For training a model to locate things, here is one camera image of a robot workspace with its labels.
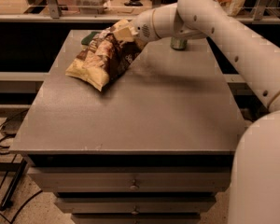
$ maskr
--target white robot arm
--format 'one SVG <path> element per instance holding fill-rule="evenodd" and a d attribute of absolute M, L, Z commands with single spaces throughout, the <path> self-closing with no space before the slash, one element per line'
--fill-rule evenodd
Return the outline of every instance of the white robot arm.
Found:
<path fill-rule="evenodd" d="M 229 224 L 280 224 L 280 48 L 229 17 L 217 0 L 178 0 L 132 21 L 137 36 L 209 36 L 272 112 L 254 122 L 235 153 Z"/>

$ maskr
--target drawer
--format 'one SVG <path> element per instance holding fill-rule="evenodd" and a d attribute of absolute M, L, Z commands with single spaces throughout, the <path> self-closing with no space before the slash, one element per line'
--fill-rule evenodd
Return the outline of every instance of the drawer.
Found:
<path fill-rule="evenodd" d="M 196 224 L 199 215 L 89 215 L 74 214 L 76 224 Z"/>
<path fill-rule="evenodd" d="M 218 192 L 230 184 L 229 168 L 30 168 L 30 177 L 51 192 Z"/>
<path fill-rule="evenodd" d="M 141 193 L 134 195 L 106 195 L 95 198 L 57 198 L 55 204 L 64 213 L 73 214 L 151 214 L 207 212 L 215 197 L 191 197 L 190 193 Z"/>

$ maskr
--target speckled floor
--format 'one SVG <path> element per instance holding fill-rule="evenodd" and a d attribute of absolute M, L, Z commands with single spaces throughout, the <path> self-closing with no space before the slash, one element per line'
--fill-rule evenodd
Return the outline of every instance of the speckled floor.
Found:
<path fill-rule="evenodd" d="M 0 113 L 0 124 L 5 120 L 6 113 Z M 12 139 L 4 141 L 2 146 L 12 145 Z M 12 162 L 15 155 L 8 154 L 1 156 L 0 162 Z M 14 162 L 21 162 L 21 157 L 17 156 Z M 12 180 L 14 173 L 7 174 L 0 172 L 0 203 L 6 193 L 6 190 Z M 55 205 L 55 196 L 52 193 L 42 192 L 34 197 L 28 204 L 22 208 L 16 219 L 14 216 L 20 207 L 35 193 L 40 191 L 35 182 L 28 176 L 23 175 L 12 198 L 12 206 L 3 212 L 0 212 L 0 224 L 73 224 L 69 214 L 62 213 Z M 201 224 L 225 224 L 227 223 L 229 191 L 221 192 L 217 195 L 217 203 L 208 213 L 202 214 Z"/>

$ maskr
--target crumpled bag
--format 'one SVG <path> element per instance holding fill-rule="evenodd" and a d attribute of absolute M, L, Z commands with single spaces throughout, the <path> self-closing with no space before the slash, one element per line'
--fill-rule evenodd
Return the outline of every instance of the crumpled bag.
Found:
<path fill-rule="evenodd" d="M 99 91 L 122 75 L 145 45 L 117 40 L 112 33 L 114 27 L 117 24 L 95 35 L 90 44 L 76 56 L 65 74 L 80 78 Z"/>

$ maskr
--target gray tabletop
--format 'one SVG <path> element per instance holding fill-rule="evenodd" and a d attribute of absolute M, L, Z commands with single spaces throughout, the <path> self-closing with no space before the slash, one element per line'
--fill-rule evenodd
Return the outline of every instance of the gray tabletop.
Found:
<path fill-rule="evenodd" d="M 21 154 L 227 154 L 245 123 L 205 39 L 149 43 L 103 92 L 65 69 L 91 31 L 71 31 L 11 147 Z"/>

